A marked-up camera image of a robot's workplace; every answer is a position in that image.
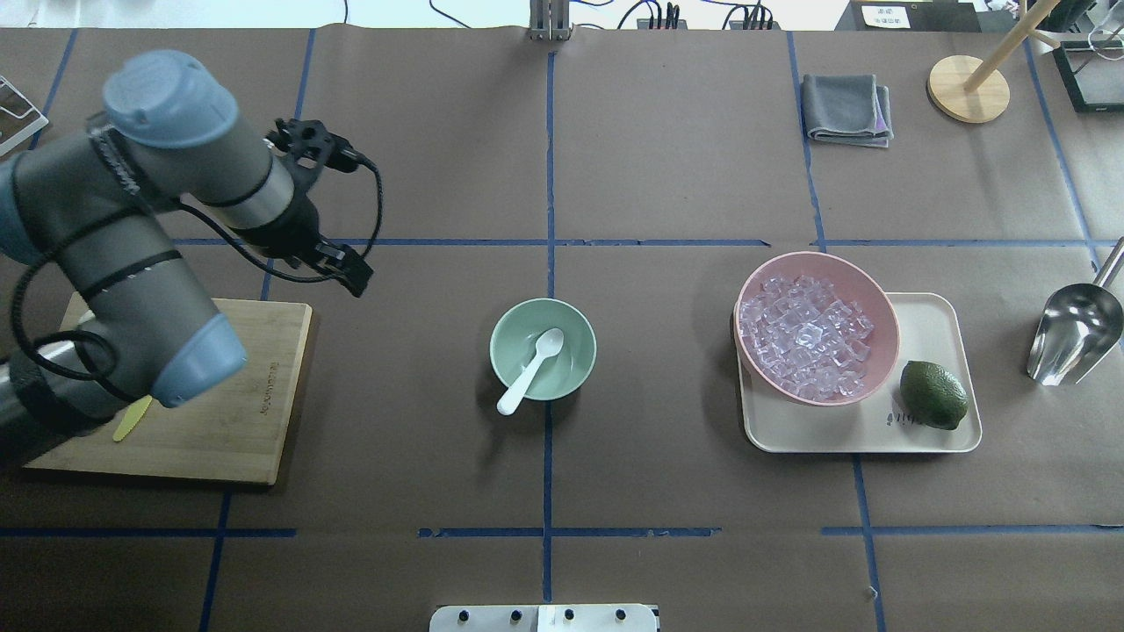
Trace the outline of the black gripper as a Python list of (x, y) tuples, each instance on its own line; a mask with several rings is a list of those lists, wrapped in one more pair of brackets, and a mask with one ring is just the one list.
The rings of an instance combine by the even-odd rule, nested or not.
[(309, 261), (355, 298), (366, 292), (373, 276), (355, 249), (321, 240), (320, 213), (306, 195), (297, 195), (277, 219), (256, 228), (256, 251), (266, 258)]

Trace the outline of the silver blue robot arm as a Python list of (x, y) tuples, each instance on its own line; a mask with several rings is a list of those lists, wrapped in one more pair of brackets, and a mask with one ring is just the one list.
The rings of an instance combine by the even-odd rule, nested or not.
[(321, 235), (309, 191), (324, 169), (377, 164), (321, 121), (261, 135), (229, 89), (176, 49), (108, 76), (85, 128), (3, 163), (3, 253), (25, 265), (8, 305), (3, 468), (91, 435), (132, 403), (194, 399), (248, 360), (161, 213), (191, 213), (257, 268), (360, 297), (366, 253)]

